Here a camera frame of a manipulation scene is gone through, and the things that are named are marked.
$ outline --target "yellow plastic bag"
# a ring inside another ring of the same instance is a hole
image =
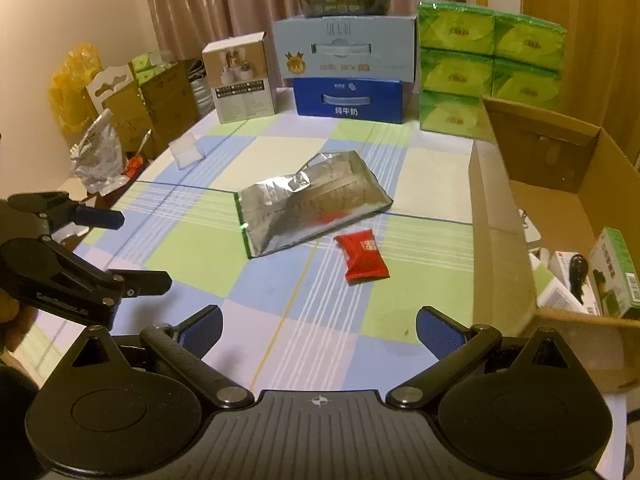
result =
[[[98,117],[85,86],[101,71],[95,47],[83,43],[66,56],[62,68],[51,78],[49,104],[69,146],[78,142]]]

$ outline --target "crosshair logo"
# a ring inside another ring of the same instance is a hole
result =
[[[323,397],[322,395],[318,395],[317,397],[311,399],[311,402],[314,403],[318,408],[322,408],[326,403],[331,401],[326,397]]]

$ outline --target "human hand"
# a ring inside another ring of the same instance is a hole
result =
[[[4,345],[9,352],[15,352],[20,346],[37,315],[35,308],[20,304],[0,290],[0,330],[4,330]]]

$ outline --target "white translucent square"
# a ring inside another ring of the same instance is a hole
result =
[[[183,170],[190,164],[204,158],[193,134],[184,134],[178,139],[172,140],[169,142],[169,149],[179,170]]]

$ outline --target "dark blue box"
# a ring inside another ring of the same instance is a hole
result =
[[[299,115],[402,122],[399,81],[299,77],[293,91]]]

